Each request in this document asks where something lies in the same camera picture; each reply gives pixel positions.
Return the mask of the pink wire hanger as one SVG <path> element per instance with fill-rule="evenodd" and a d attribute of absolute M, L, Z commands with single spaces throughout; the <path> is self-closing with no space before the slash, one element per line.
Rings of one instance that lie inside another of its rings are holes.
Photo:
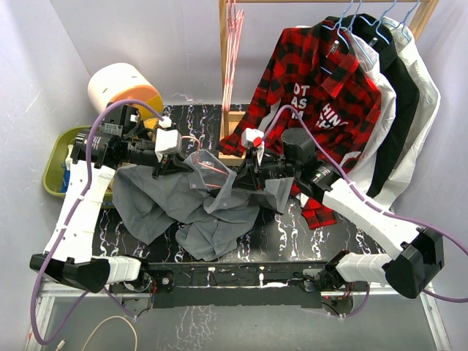
<path fill-rule="evenodd" d="M 227 172 L 223 171 L 223 170 L 220 170 L 218 168 L 215 168 L 214 166 L 210 165 L 210 164 L 207 164 L 207 163 L 203 163 L 200 161 L 200 158 L 199 158 L 199 155 L 200 155 L 200 150 L 201 150 L 201 142 L 200 140 L 198 140 L 196 137 L 193 137 L 193 136 L 190 136 L 190 135 L 184 135 L 181 137 L 182 140 L 193 140 L 196 142 L 197 144 L 197 149 L 196 149 L 196 152 L 195 152 L 195 160 L 194 162 L 196 162 L 197 164 L 199 164 L 199 166 L 201 167 L 204 167 L 205 169 L 209 169 L 209 170 L 212 170 L 214 172 L 217 172 L 217 173 L 221 173 L 223 175 L 228 175 Z"/>

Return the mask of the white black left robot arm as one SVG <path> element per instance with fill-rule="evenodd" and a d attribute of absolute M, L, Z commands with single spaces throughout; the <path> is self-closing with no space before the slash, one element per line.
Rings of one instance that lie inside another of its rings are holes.
<path fill-rule="evenodd" d="M 179 154 L 181 139 L 170 117 L 136 99 L 108 104 L 90 128 L 78 133 L 55 229 L 43 252 L 32 255 L 29 262 L 37 272 L 36 289 L 44 278 L 89 293 L 122 282 L 136 292 L 149 287 L 151 274 L 141 260 L 92 254 L 94 229 L 121 163 L 149 166 L 153 176 L 191 170 Z"/>

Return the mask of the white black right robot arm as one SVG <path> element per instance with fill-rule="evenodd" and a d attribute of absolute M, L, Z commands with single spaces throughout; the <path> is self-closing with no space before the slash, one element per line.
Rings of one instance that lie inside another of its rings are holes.
<path fill-rule="evenodd" d="M 357 196 L 336 167 L 317 158 L 306 130 L 286 130 L 280 156 L 266 155 L 263 136 L 258 129 L 242 133 L 246 154 L 237 171 L 236 187 L 261 190 L 268 180 L 292 178 L 301 193 L 349 219 L 384 250 L 382 254 L 340 251 L 319 273 L 305 276 L 317 289 L 343 290 L 352 282 L 368 282 L 388 284 L 406 298 L 417 298 L 442 270 L 442 234 L 394 218 Z"/>

